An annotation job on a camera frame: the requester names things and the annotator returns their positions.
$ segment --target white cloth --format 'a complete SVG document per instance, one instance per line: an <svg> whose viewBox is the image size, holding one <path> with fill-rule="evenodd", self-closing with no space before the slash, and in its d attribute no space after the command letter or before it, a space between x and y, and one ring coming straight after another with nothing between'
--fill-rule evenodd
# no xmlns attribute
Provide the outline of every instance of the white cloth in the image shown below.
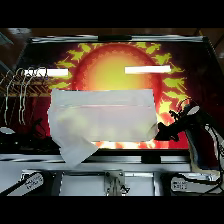
<svg viewBox="0 0 224 224"><path fill-rule="evenodd" d="M61 147L66 162L81 163L97 150L91 143L94 141L140 142L157 134L151 89L91 92L53 89L51 97L48 111L51 136Z"/></svg>

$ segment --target metal bracket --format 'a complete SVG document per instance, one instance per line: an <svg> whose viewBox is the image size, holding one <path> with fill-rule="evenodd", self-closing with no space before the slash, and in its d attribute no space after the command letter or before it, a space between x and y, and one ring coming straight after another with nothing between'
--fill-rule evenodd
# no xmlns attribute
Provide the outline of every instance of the metal bracket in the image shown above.
<svg viewBox="0 0 224 224"><path fill-rule="evenodd" d="M104 188L106 196L126 196L130 188L125 187L124 171L105 171Z"/></svg>

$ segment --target sun image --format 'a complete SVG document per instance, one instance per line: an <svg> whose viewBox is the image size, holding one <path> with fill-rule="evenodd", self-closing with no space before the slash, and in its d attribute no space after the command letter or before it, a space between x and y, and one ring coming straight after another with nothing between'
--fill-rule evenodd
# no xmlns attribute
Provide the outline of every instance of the sun image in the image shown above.
<svg viewBox="0 0 224 224"><path fill-rule="evenodd" d="M53 78L49 88L64 90L153 89L158 122L173 123L169 110L177 111L180 101L188 98L184 69L172 62L172 54L162 51L162 43L118 42L79 43L55 62L68 68L68 77ZM169 73L125 74L126 66L170 65ZM188 148L182 136L182 148ZM169 148L169 142L95 142L99 148L153 149Z"/></svg>

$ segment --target table surface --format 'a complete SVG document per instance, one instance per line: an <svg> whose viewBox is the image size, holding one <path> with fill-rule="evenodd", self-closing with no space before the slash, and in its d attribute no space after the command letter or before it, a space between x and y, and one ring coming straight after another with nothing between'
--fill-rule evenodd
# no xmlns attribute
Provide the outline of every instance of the table surface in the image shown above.
<svg viewBox="0 0 224 224"><path fill-rule="evenodd" d="M124 74L125 66L170 65L171 72L163 74ZM107 43L32 43L28 44L17 68L33 66L68 68L69 76L55 79L49 88L64 90L117 90L152 88L158 122L169 125L174 122L169 110L177 111L180 102L188 97L195 100L224 127L224 76L207 42L107 42ZM31 117L43 118L42 126L50 135L47 110L50 98L28 99ZM18 118L12 118L13 130ZM99 142L100 148L124 149L188 149L185 133L179 133L180 141L152 140L141 143Z"/></svg>

